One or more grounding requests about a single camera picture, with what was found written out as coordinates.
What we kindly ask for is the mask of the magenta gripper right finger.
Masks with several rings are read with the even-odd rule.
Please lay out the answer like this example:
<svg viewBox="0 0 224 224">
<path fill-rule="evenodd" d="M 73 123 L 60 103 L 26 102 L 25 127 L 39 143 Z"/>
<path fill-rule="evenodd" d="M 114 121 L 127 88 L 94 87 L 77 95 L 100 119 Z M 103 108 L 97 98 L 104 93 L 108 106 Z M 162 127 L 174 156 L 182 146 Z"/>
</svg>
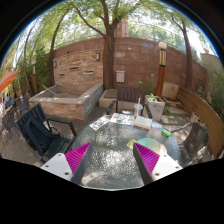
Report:
<svg viewBox="0 0 224 224">
<path fill-rule="evenodd" d="M 182 169 L 168 154 L 159 155 L 138 143 L 133 144 L 133 155 L 145 185 Z"/>
</svg>

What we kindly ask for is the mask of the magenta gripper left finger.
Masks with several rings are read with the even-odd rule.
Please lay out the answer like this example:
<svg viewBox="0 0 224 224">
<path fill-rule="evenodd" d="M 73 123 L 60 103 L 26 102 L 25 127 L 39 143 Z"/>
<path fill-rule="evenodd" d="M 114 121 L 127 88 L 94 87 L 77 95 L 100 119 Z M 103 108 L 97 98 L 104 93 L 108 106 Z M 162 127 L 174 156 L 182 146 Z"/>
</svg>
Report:
<svg viewBox="0 0 224 224">
<path fill-rule="evenodd" d="M 91 143 L 86 143 L 66 154 L 57 153 L 42 166 L 42 169 L 79 185 L 91 153 Z"/>
</svg>

